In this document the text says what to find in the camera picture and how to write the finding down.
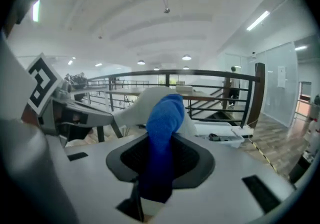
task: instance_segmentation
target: chair backrest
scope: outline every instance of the chair backrest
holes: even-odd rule
[[[177,94],[177,91],[168,87],[152,87],[143,91],[139,98],[128,108],[114,114],[114,120],[119,127],[146,124],[154,106],[165,96]],[[187,110],[178,133],[182,135],[196,135],[197,129]]]

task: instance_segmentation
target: man walking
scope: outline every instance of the man walking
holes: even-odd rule
[[[232,66],[231,67],[231,71],[232,73],[236,72],[236,67]],[[230,79],[230,91],[229,91],[229,95],[228,95],[229,99],[233,99],[233,100],[229,100],[229,107],[228,108],[234,108],[236,101],[235,99],[239,98],[239,80],[236,78],[231,78]]]

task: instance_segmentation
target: white ceiling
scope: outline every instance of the white ceiling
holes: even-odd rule
[[[294,42],[294,46],[307,46],[306,49],[297,50],[296,56],[299,63],[320,62],[320,38],[318,35],[311,35]]]
[[[269,11],[251,31],[260,15]],[[317,25],[303,0],[264,0],[250,18],[224,43],[219,53],[250,56],[316,34]]]
[[[27,15],[9,42],[17,56],[76,57],[82,60],[77,68],[83,69],[96,62],[103,63],[101,68],[197,69],[204,56],[218,54],[264,0],[167,1],[169,14],[164,0],[40,0],[39,23]],[[192,60],[183,61],[184,54]],[[140,59],[144,67],[137,65]]]

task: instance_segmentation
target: wooden pillar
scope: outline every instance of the wooden pillar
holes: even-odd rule
[[[230,92],[230,77],[226,77],[224,78],[224,84],[223,84],[223,98],[227,99],[229,98],[229,92]],[[228,105],[228,101],[227,100],[223,100],[222,103],[222,109],[226,109]]]
[[[255,82],[254,84],[251,111],[249,114],[248,121],[246,122],[251,128],[255,128],[257,125],[260,111],[262,108],[262,102],[264,100],[266,78],[265,64],[260,62],[255,64],[255,76],[260,78],[260,82]]]

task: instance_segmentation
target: glass wall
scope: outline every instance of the glass wall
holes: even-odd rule
[[[297,105],[298,62],[293,43],[267,50],[264,113],[289,127]]]

